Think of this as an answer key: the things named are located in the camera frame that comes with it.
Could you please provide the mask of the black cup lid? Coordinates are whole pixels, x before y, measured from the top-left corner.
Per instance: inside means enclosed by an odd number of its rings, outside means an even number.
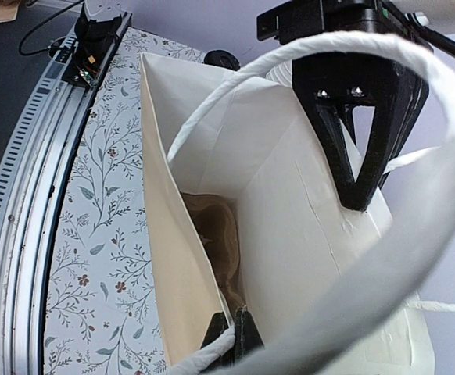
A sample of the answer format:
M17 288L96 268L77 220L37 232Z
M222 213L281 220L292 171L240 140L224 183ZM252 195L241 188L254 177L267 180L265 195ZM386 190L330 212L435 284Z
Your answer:
M240 63L236 57L225 50L212 50L207 52L203 62L206 65L218 66L233 71L238 71L240 69Z

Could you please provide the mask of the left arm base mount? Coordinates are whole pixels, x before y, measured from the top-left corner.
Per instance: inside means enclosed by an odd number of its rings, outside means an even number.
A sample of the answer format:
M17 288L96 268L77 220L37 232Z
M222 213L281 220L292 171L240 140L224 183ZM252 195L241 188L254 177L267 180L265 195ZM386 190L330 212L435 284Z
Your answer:
M23 49L27 39L56 17L80 7L73 27L73 36L53 41L49 46L35 50ZM18 45L23 57L47 53L52 65L45 76L80 88L96 88L104 70L106 56L121 39L127 13L122 1L74 1L58 10L29 30Z

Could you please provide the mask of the brown cardboard cup carrier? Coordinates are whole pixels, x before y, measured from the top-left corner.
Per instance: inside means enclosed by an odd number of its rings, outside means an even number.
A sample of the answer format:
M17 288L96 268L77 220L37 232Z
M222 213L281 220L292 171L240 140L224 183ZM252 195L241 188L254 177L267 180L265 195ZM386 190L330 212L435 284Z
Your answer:
M238 288L240 251L235 216L218 195L181 195L230 313L245 305Z

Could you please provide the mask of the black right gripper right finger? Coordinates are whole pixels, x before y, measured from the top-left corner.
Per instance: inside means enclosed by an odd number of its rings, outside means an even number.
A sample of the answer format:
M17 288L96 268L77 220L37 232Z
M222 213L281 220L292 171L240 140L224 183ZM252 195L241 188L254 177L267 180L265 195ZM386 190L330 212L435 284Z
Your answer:
M263 347L263 340L252 314L246 306L236 310L235 343L232 349L232 362L237 363L257 349Z

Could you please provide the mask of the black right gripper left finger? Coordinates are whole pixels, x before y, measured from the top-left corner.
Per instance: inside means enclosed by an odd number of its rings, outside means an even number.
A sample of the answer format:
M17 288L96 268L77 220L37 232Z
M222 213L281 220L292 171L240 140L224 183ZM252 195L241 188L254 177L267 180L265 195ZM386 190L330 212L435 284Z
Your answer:
M207 327L206 334L203 338L201 348L215 342L223 332L228 329L228 321L223 312L216 312L213 314L209 326Z

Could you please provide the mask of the brown paper bag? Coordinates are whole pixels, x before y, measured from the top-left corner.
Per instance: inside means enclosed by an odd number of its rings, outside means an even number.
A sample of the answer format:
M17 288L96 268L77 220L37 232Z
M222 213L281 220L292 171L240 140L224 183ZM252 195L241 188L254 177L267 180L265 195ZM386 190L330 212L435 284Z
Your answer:
M382 194L343 207L323 148L271 68L318 52L364 52L425 80L448 122L436 148L389 162L414 175L392 215ZM263 347L220 374L432 374L416 291L455 232L455 71L392 34L337 31L290 42L239 71L143 53L144 198L170 374L213 372L235 322L181 195L218 195L235 216L238 288ZM201 348L214 313L228 329Z

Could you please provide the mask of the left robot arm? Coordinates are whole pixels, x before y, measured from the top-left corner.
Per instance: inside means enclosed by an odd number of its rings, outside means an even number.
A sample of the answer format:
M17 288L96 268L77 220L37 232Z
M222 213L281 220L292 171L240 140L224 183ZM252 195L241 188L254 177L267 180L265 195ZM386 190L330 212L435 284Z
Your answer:
M256 35L286 45L333 31L395 34L455 58L455 1L288 1L258 15ZM292 89L324 150L341 204L364 211L385 182L429 94L416 73L364 52L318 52L292 59ZM353 111L374 116L358 173L346 153Z

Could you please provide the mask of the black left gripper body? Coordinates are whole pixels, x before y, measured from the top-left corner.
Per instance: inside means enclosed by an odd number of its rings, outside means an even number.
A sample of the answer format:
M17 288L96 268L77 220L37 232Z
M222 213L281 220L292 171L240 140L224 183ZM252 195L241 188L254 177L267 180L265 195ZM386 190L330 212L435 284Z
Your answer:
M390 1L288 1L256 18L257 39L273 38L281 45L339 30L397 34L409 41L419 42L419 36L407 18Z

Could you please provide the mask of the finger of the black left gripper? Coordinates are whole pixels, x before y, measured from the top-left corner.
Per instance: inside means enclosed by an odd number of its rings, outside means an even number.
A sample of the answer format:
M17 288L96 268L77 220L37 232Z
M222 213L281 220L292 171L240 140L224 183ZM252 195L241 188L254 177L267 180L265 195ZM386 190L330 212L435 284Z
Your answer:
M293 60L292 89L321 143L342 206L366 210L414 128L428 83L390 59L329 52Z

